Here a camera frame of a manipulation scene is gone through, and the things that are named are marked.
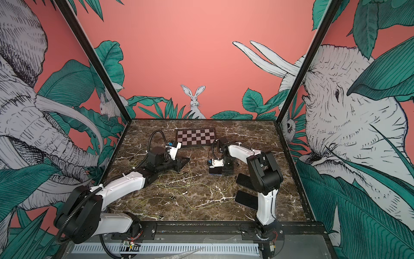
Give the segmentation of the black smartphone blue edge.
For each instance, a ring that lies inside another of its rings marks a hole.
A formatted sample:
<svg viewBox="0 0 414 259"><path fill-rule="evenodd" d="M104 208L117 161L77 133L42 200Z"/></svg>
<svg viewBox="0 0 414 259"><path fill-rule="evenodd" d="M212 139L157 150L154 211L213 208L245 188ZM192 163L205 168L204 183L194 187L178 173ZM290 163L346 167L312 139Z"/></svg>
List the black smartphone blue edge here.
<svg viewBox="0 0 414 259"><path fill-rule="evenodd" d="M211 174L211 175L223 175L223 167L209 168L209 174Z"/></svg>

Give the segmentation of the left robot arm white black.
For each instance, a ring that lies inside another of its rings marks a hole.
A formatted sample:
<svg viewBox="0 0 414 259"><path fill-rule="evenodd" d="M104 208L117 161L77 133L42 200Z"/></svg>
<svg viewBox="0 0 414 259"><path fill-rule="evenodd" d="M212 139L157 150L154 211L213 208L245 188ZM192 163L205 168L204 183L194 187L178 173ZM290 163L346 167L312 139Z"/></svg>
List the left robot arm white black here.
<svg viewBox="0 0 414 259"><path fill-rule="evenodd" d="M176 140L165 141L164 146L148 146L143 161L129 174L106 185L75 188L55 218L56 243L72 241L80 244L104 234L131 242L139 239L143 230L137 217L131 213L108 213L106 209L114 201L150 186L162 173L179 172L190 161L177 155L181 146Z"/></svg>

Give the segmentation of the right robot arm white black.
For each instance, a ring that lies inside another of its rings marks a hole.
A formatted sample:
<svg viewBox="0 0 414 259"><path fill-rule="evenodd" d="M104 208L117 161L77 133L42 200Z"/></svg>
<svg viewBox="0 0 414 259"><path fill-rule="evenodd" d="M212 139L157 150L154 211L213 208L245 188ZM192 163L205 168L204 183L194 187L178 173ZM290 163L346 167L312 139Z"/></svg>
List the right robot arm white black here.
<svg viewBox="0 0 414 259"><path fill-rule="evenodd" d="M258 195L239 191L235 201L257 211L255 231L258 238L275 242L280 231L276 201L283 174L272 152L255 150L241 142L229 142L226 138L214 140L211 151L213 158L208 161L211 175L230 176L234 172L235 160L247 164L249 175L239 174L236 182Z"/></svg>

